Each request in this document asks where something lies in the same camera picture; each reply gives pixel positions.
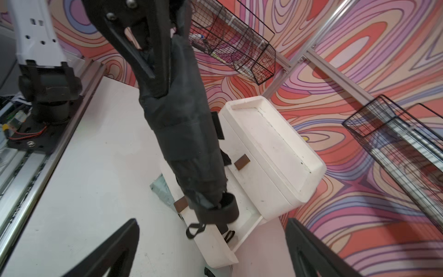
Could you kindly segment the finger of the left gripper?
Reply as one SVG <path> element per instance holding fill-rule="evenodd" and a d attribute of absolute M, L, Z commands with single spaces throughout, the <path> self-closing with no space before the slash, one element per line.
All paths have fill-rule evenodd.
<path fill-rule="evenodd" d="M 154 98 L 170 88 L 168 1 L 83 1 L 90 22 L 130 64 Z"/>

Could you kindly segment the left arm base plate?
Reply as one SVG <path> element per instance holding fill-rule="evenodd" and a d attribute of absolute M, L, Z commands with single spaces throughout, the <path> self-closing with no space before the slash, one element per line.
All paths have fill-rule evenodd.
<path fill-rule="evenodd" d="M 28 117 L 18 131 L 9 131 L 6 146 L 21 151 L 53 153 L 82 102 L 82 96 L 70 101 L 68 118 L 61 122 L 37 122 L 32 117 Z"/>

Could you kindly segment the mint umbrella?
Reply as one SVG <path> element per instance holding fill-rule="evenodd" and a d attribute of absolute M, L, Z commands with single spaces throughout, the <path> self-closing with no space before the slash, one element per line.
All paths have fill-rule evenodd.
<path fill-rule="evenodd" d="M 150 185 L 151 190 L 155 195 L 158 196 L 160 201 L 162 201 L 165 205 L 167 205 L 171 210 L 176 212 L 176 208 L 174 206 L 174 198 L 171 194 L 167 182 L 163 176 L 160 174 L 156 180 Z"/>

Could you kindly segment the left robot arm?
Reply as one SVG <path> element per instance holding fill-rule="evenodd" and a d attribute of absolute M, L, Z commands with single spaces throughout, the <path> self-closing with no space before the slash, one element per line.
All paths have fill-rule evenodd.
<path fill-rule="evenodd" d="M 82 85 L 54 31 L 46 1 L 8 1 L 21 70 L 20 91 L 38 121 L 67 119 L 68 105 Z M 168 1 L 84 1 L 90 22 L 132 67 L 154 98 L 170 87 Z"/>

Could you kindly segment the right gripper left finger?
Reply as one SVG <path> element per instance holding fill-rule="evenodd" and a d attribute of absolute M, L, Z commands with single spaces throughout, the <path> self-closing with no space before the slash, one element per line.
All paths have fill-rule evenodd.
<path fill-rule="evenodd" d="M 140 228 L 129 219 L 91 254 L 73 267 L 66 277 L 128 277 L 135 259 Z"/>

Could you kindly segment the white drawer cabinet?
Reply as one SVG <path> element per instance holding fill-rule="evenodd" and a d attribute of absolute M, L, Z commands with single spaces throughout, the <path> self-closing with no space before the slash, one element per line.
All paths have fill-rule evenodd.
<path fill-rule="evenodd" d="M 265 220 L 311 199 L 326 164 L 266 98 L 227 102 L 218 116 L 232 165 L 243 154 L 250 159 L 236 179 Z"/>

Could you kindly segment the white drawer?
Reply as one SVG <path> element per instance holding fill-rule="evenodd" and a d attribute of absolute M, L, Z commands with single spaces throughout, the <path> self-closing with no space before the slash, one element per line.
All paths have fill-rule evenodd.
<path fill-rule="evenodd" d="M 174 201 L 185 196 L 170 165 L 160 160 L 160 168 Z M 238 181 L 234 165 L 225 167 L 227 191 L 219 208 L 206 210 L 186 197 L 189 206 L 180 214 L 188 226 L 186 235 L 194 240 L 207 264 L 220 268 L 238 263 L 235 252 L 263 220 Z"/>

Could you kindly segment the black umbrella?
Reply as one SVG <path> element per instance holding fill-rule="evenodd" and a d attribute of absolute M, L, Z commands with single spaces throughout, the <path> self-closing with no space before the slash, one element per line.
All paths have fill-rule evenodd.
<path fill-rule="evenodd" d="M 219 139 L 198 63 L 188 38 L 171 39 L 171 84 L 154 98 L 140 86 L 139 102 L 183 194 L 206 210 L 219 208 L 227 191 Z"/>

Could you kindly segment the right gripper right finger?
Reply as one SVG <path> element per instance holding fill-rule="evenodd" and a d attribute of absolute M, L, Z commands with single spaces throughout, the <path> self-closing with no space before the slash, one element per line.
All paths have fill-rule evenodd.
<path fill-rule="evenodd" d="M 360 273 L 328 248 L 302 223 L 287 222 L 286 242 L 298 277 L 359 277 Z"/>

